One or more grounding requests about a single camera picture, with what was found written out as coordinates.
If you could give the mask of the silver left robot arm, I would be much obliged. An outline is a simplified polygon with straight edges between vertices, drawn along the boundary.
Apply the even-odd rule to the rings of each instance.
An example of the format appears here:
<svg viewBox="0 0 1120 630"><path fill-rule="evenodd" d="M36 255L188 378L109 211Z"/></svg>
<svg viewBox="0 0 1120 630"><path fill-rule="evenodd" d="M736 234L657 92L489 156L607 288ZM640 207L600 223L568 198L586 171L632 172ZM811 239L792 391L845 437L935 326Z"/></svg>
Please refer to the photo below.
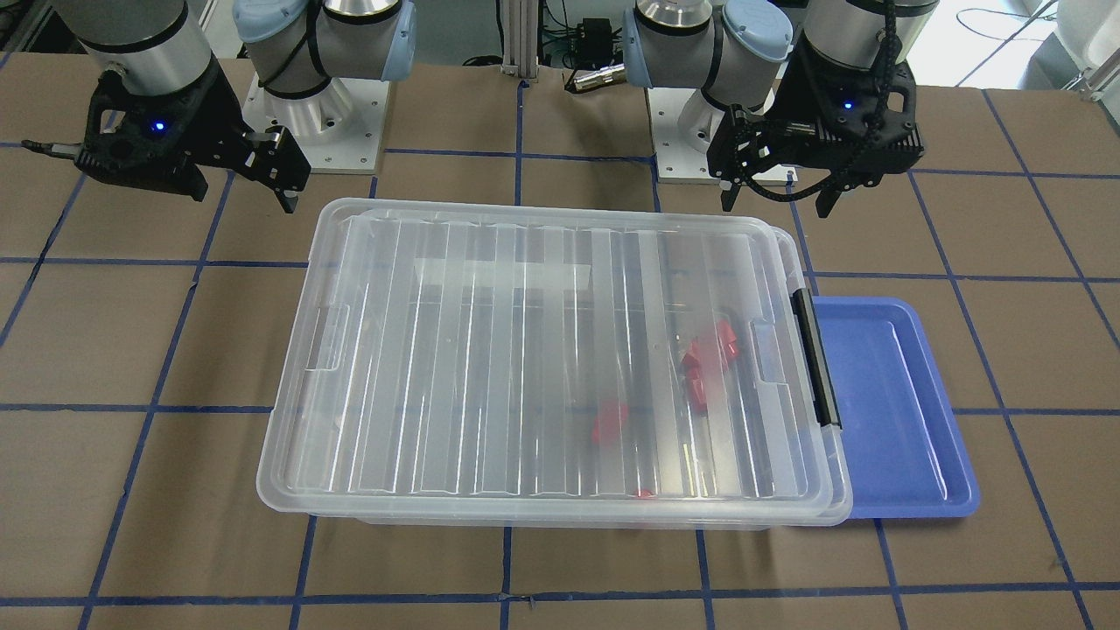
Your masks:
<svg viewBox="0 0 1120 630"><path fill-rule="evenodd" d="M741 189L837 200L924 157L907 54L936 1L808 1L800 24L772 1L636 1L620 46L628 82L692 89L717 112L704 168L730 212Z"/></svg>

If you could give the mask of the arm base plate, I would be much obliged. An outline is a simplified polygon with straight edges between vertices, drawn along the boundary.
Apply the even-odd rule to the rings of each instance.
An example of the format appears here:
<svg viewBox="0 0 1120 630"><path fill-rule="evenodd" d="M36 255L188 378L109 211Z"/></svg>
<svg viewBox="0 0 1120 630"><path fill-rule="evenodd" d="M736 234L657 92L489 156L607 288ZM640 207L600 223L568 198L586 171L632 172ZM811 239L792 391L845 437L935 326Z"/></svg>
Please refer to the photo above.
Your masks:
<svg viewBox="0 0 1120 630"><path fill-rule="evenodd" d="M284 126L312 174L373 175L388 122L389 92L394 86L379 80L336 77L318 94L291 100L253 85L241 115L256 130Z"/></svg>
<svg viewBox="0 0 1120 630"><path fill-rule="evenodd" d="M707 150L724 112L709 104L696 89L648 89L647 106L657 179L669 184L715 185Z"/></svg>

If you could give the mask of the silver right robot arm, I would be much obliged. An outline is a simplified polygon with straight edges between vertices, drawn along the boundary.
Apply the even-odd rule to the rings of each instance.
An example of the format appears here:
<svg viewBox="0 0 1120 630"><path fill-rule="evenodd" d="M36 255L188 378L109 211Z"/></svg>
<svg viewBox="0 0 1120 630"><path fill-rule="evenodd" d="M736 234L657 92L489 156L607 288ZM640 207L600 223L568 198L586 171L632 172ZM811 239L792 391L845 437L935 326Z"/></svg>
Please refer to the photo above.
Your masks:
<svg viewBox="0 0 1120 630"><path fill-rule="evenodd" d="M346 80L400 82L416 59L412 1L236 1L237 37L269 105L260 129L186 1L57 1L60 20L96 61L78 143L28 151L72 161L104 185L200 202L200 168L263 184L292 213L312 174L305 147L347 124Z"/></svg>

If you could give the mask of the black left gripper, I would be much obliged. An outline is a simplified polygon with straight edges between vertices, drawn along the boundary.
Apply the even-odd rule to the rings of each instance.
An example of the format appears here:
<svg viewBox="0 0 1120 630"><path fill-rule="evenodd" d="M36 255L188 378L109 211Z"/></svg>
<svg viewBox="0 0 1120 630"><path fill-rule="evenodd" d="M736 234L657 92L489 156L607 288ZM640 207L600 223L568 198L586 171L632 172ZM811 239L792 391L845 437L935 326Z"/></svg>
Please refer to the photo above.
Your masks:
<svg viewBox="0 0 1120 630"><path fill-rule="evenodd" d="M837 180L816 193L816 216L828 219L851 185L878 184L887 174L903 174L925 154L916 120L917 85L907 61L888 66L889 98L872 139L865 138L879 106L879 68L852 70L820 53L796 53L780 80L764 115L731 105L717 127L707 165L720 179L720 205L731 213L745 174L791 165L836 172Z"/></svg>

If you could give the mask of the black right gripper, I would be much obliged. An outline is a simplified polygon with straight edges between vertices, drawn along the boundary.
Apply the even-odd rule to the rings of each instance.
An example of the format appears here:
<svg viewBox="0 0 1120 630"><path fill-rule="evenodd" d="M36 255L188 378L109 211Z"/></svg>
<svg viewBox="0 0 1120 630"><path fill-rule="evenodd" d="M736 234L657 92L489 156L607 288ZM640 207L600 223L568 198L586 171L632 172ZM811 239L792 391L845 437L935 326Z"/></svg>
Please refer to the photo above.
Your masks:
<svg viewBox="0 0 1120 630"><path fill-rule="evenodd" d="M168 94L139 95L123 73L104 70L88 100L87 132L73 160L97 182L204 200L200 168L236 172L276 193L293 214L311 164L284 126L264 131L245 122L235 91L220 68Z"/></svg>

